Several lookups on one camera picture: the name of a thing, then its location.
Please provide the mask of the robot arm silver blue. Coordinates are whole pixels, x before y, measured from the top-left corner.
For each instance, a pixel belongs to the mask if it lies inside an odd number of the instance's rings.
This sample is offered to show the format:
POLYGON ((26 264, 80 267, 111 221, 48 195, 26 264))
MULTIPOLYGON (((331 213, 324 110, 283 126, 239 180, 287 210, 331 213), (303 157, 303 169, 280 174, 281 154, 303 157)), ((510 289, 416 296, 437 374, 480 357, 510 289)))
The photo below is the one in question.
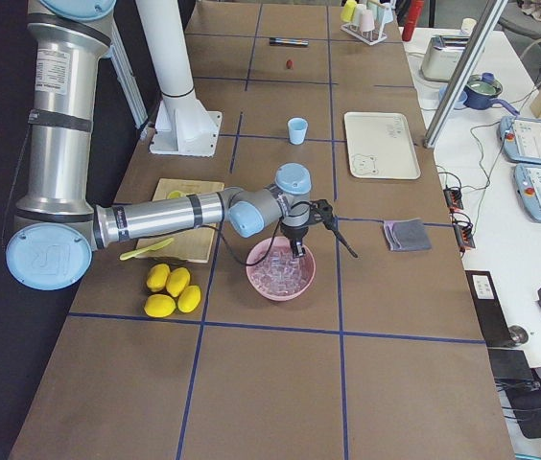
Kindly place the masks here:
POLYGON ((311 177, 296 163, 280 167, 256 192, 230 187, 108 208, 87 203, 98 63, 111 43, 113 9, 111 1, 28 5, 37 42, 35 103, 28 119, 28 191, 16 204, 16 230, 6 248, 12 277, 29 288, 66 288, 81 279, 97 249, 223 221, 244 238, 278 223, 294 256, 302 257, 311 177))

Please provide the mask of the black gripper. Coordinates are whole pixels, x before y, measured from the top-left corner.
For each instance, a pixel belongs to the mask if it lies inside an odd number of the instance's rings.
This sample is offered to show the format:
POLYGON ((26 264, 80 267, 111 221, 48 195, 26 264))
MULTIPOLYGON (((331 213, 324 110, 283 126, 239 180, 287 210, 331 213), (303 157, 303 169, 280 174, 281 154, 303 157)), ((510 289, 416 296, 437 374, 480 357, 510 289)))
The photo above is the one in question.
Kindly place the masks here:
POLYGON ((291 226, 283 225, 283 236, 286 237, 290 244, 294 258, 302 258, 304 256, 303 239, 307 235, 307 226, 291 226))

